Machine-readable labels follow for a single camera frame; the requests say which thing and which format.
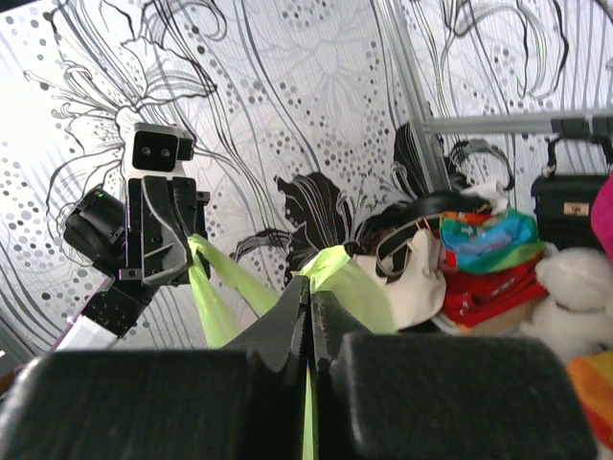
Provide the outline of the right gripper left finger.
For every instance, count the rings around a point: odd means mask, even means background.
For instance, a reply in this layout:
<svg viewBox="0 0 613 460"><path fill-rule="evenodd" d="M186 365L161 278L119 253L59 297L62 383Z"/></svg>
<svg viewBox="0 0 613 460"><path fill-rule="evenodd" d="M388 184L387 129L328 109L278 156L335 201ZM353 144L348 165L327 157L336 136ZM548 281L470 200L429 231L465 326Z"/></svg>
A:
<svg viewBox="0 0 613 460"><path fill-rule="evenodd" d="M5 459L298 459L308 281L217 350L58 352L1 411Z"/></svg>

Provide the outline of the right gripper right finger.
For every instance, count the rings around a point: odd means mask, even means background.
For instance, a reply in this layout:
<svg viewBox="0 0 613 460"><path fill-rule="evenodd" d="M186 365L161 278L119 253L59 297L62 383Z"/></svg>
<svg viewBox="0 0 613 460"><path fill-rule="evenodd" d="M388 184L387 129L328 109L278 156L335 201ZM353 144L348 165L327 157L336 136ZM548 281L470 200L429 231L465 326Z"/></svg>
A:
<svg viewBox="0 0 613 460"><path fill-rule="evenodd" d="M318 459L594 459L558 358L518 337L376 334L310 300Z"/></svg>

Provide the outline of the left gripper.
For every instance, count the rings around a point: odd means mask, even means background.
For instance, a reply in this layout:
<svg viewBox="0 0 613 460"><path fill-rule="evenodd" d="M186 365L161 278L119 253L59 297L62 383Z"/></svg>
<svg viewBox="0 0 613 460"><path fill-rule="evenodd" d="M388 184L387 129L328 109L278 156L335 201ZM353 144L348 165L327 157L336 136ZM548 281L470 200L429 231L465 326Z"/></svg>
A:
<svg viewBox="0 0 613 460"><path fill-rule="evenodd" d="M119 279L145 286L187 285L193 255L189 237L208 239L210 193L189 177L147 175L127 182L125 266Z"/></svg>

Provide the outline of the green plastic trash bag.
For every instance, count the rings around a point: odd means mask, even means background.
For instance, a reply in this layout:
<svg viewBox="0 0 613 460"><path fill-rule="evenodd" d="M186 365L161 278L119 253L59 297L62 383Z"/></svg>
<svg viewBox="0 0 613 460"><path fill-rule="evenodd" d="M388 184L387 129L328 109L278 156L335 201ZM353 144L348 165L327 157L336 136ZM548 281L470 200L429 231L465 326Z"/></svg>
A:
<svg viewBox="0 0 613 460"><path fill-rule="evenodd" d="M200 237L190 281L221 360L192 429L202 459L398 459L396 387L366 364L395 329L369 257L320 251L277 292Z"/></svg>

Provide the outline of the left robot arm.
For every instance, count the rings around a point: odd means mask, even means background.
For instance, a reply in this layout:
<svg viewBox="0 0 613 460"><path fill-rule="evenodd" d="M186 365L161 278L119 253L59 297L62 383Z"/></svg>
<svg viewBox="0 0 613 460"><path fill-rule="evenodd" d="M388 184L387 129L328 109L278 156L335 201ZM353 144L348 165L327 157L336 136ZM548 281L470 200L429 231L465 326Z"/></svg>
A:
<svg viewBox="0 0 613 460"><path fill-rule="evenodd" d="M189 283L202 257L188 239L205 237L207 192L185 176L146 175L125 183L119 200L90 191L66 220L64 241L105 276L68 322L53 350L106 349L138 322L161 287Z"/></svg>

